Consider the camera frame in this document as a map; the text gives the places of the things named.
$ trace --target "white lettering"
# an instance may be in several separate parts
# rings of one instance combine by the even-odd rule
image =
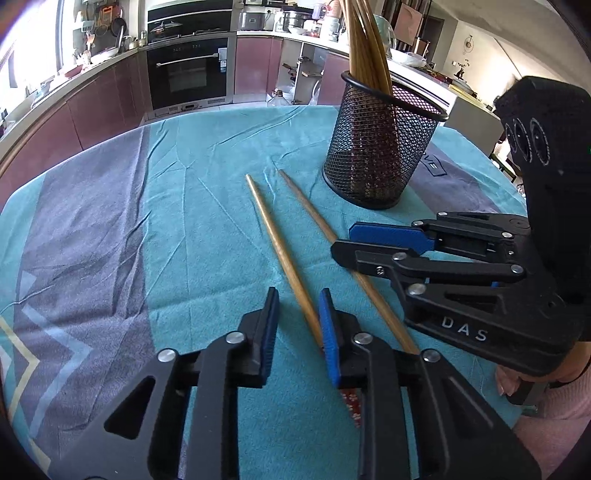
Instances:
[[[476,340],[479,342],[484,342],[486,340],[486,334],[488,332],[486,330],[478,330],[478,335],[476,335]]]
[[[443,322],[441,323],[443,328],[452,328],[453,327],[453,319],[449,317],[443,317]]]
[[[465,323],[462,328],[460,328],[458,331],[458,333],[465,333],[467,337],[470,336],[470,330],[468,329],[468,324]]]

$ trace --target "oven handle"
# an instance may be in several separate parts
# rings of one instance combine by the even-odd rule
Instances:
[[[189,61],[189,60],[200,60],[200,59],[215,59],[219,56],[217,53],[212,53],[211,55],[201,55],[200,57],[189,57],[187,59],[182,60],[173,60],[173,61],[165,61],[164,63],[157,63],[157,67],[164,67],[165,65],[170,65],[171,63],[179,63],[181,61]]]

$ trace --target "table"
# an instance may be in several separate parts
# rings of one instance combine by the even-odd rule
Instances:
[[[239,394],[242,477],[356,478],[358,431],[330,385],[245,174],[263,192],[314,301],[330,287],[338,309],[392,346],[277,169],[343,238],[357,220],[408,225],[441,210],[524,215],[525,205],[490,160],[443,127],[396,207],[351,205],[320,174],[336,115],[329,106],[182,115],[84,151],[12,195],[0,215],[4,396],[20,442],[42,468],[156,351],[204,348],[275,286],[273,370],[263,390]],[[388,282],[375,284],[401,315]],[[492,363],[411,334],[419,347],[439,349],[505,421],[516,421],[519,409],[496,393]]]

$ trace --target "gray stripe on tablecloth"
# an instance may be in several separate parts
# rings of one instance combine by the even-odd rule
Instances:
[[[127,132],[44,179],[21,260],[21,278],[34,282],[14,328],[41,361],[21,407],[51,460],[154,353],[139,216],[148,140],[148,128]],[[26,363],[15,362],[19,378]]]
[[[436,156],[447,175],[434,177],[428,167],[419,162],[408,184],[432,212],[501,212],[482,191],[478,181],[436,145],[430,143],[426,154]]]

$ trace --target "floor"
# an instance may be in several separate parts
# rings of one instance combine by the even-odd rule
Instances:
[[[216,106],[208,106],[205,108],[199,108],[197,110],[191,110],[190,112],[180,112],[174,113],[172,115],[167,116],[159,116],[158,118],[154,118],[153,120],[146,120],[145,118],[140,122],[140,126],[142,125],[149,125],[153,124],[154,122],[160,122],[161,120],[166,120],[168,118],[173,118],[175,116],[184,115],[185,113],[201,113],[201,112],[217,112],[220,110],[235,110],[238,108],[256,108],[260,106],[266,106],[266,102],[247,102],[247,103],[230,103],[228,105],[216,105]]]

